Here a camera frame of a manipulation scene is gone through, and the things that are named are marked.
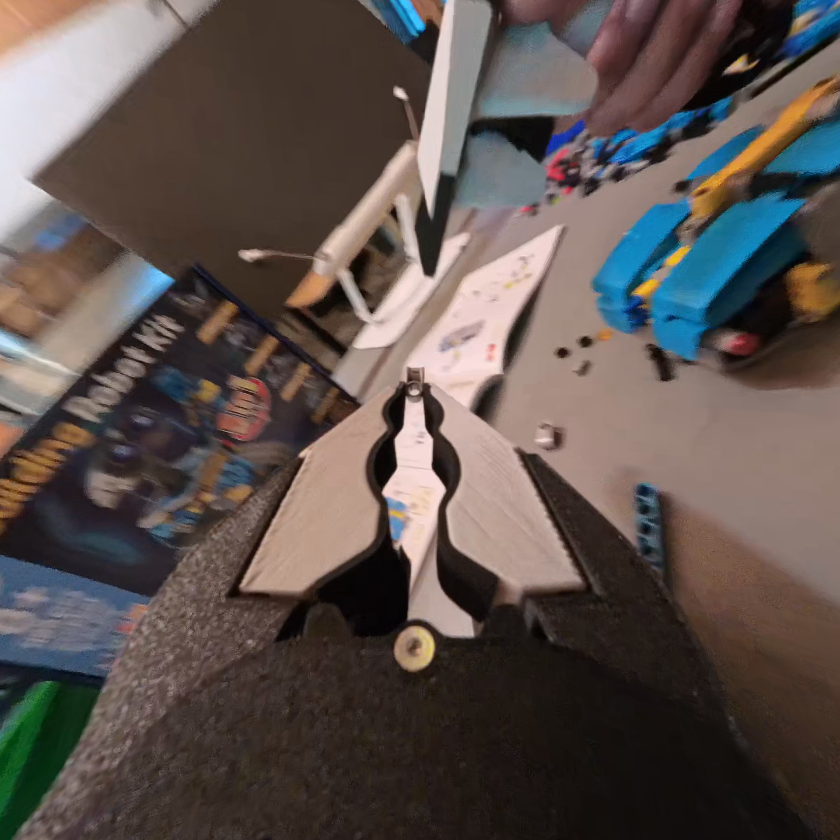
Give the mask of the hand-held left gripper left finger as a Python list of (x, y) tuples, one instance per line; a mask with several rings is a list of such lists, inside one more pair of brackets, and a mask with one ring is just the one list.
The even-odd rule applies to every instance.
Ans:
[(307, 449), (246, 564), (241, 594), (302, 600), (364, 564), (400, 570), (384, 493), (399, 430), (400, 389), (389, 387)]

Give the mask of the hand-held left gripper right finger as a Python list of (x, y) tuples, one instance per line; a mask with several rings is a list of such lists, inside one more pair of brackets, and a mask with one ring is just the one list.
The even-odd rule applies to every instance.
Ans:
[(437, 578), (476, 622), (497, 606), (579, 593), (587, 581), (524, 456), (436, 385), (427, 387), (433, 467), (444, 484)]

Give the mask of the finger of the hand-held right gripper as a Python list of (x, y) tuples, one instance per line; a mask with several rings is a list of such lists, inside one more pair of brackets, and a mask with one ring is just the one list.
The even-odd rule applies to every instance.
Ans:
[(494, 25), (486, 1), (449, 1), (438, 30), (423, 124), (416, 148), (422, 199), (416, 211), (419, 263), (432, 277), (455, 202), (473, 102)]

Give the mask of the grey desk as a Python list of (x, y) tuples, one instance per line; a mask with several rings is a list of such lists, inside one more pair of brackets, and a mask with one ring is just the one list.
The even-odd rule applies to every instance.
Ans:
[[(661, 382), (638, 336), (575, 344), (602, 329), (590, 284), (625, 231), (720, 144), (837, 72), (834, 43), (641, 174), (535, 217), (459, 219), (473, 239), (455, 275), (399, 343), (350, 350), (335, 373), (361, 400), (396, 382), (461, 275), (566, 226), (489, 418), (532, 451), (540, 422), (561, 427), (560, 449), (543, 456), (628, 537), (636, 483), (666, 494), (675, 594), (747, 740), (825, 838), (838, 838), (839, 805), (837, 322), (795, 332), (738, 379), (680, 365)], [(589, 373), (575, 375), (584, 360)]]

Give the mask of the person's right hand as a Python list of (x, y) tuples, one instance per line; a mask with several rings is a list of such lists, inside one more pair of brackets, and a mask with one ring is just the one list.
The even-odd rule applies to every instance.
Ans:
[(583, 117), (593, 136), (649, 131), (708, 79), (740, 1), (615, 1), (586, 54), (597, 90)]

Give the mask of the pile of toy bricks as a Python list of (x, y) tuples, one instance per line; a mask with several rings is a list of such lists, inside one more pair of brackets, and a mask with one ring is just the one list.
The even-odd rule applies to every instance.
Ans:
[(839, 2), (801, 1), (792, 6), (789, 30), (769, 62), (742, 54), (724, 70), (726, 87), (739, 88), (699, 108), (688, 108), (645, 133), (624, 129), (607, 137), (589, 133), (582, 121), (555, 133), (542, 163), (544, 195), (522, 206), (519, 214), (536, 216), (542, 207), (579, 192), (593, 194), (602, 184), (620, 182), (669, 156), (673, 147), (714, 130), (743, 103), (759, 96), (787, 73), (838, 39)]

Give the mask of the white laptop stand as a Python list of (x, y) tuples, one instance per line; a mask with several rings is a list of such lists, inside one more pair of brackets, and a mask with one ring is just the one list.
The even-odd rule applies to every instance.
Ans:
[[(406, 141), (383, 169), (345, 219), (331, 232), (311, 259), (303, 281), (290, 294), (287, 305), (308, 308), (324, 299), (335, 283), (341, 287), (351, 310), (363, 328), (353, 341), (356, 350), (378, 350), (392, 346), (414, 321), (466, 249), (470, 235), (447, 238), (433, 276), (421, 267), (418, 238), (413, 231), (419, 203), (417, 142)], [(396, 211), (400, 242), (407, 264), (377, 309), (371, 311), (361, 294), (359, 281), (350, 269), (352, 260), (383, 225), (385, 217)]]

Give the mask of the blue beam brick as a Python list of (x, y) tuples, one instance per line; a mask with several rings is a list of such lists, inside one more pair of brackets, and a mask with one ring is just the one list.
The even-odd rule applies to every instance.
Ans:
[(664, 578), (667, 569), (664, 507), (659, 490), (639, 482), (633, 492), (637, 550), (643, 560)]

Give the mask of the dark blue toy kit box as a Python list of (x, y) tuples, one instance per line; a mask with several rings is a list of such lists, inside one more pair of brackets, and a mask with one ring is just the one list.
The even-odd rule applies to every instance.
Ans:
[(357, 401), (195, 269), (2, 458), (2, 666), (101, 679), (182, 555)]

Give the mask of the white instruction booklet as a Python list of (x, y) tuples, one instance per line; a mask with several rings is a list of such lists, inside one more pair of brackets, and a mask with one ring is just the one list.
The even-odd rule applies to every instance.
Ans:
[[(566, 226), (551, 227), (460, 283), (441, 318), (408, 359), (423, 368), (425, 382), (477, 412), (501, 383), (516, 340), (513, 338), (562, 243)], [(405, 406), (406, 425), (395, 438), (396, 468), (384, 488), (392, 538), (412, 566), (408, 616), (426, 620), (452, 637), (472, 637), (473, 620), (454, 604), (438, 582), (438, 507), (445, 486), (433, 469), (433, 442), (421, 409)]]

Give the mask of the black screen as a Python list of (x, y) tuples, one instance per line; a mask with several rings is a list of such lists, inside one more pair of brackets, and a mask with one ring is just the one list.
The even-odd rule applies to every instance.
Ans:
[(265, 319), (408, 139), (431, 66), (354, 1), (219, 2), (35, 175), (176, 277), (200, 266)]

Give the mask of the blue toy car model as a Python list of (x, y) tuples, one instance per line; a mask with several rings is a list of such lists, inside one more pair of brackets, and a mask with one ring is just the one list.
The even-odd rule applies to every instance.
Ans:
[(838, 311), (838, 76), (732, 137), (651, 206), (591, 282), (605, 324), (663, 354), (748, 364)]

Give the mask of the green storage bin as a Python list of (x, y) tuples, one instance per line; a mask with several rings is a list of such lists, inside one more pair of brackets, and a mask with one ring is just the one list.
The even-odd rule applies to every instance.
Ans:
[(100, 689), (54, 680), (27, 688), (2, 725), (1, 838), (38, 808), (84, 732)]

